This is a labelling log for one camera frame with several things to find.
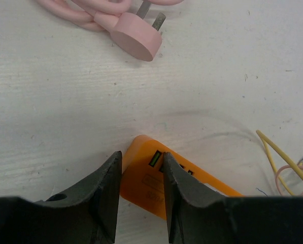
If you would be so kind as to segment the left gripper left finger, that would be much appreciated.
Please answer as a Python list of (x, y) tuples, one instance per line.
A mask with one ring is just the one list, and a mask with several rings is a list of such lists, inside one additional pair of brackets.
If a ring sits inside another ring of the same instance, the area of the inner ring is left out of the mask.
[(0, 197), (0, 243), (114, 243), (122, 153), (47, 200)]

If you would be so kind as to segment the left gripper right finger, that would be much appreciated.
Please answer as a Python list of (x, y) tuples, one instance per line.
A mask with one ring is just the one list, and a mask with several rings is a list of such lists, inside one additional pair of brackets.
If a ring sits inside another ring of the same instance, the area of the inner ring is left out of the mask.
[(226, 197), (164, 154), (169, 243), (303, 243), (303, 196)]

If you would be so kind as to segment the orange power strip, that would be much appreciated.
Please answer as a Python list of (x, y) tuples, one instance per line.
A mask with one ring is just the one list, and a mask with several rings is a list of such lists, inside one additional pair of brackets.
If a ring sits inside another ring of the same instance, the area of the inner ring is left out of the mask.
[(122, 160), (120, 195), (124, 199), (166, 219), (162, 165), (165, 152), (171, 153), (183, 170), (210, 189), (225, 196), (242, 196), (159, 141), (139, 135), (132, 141)]

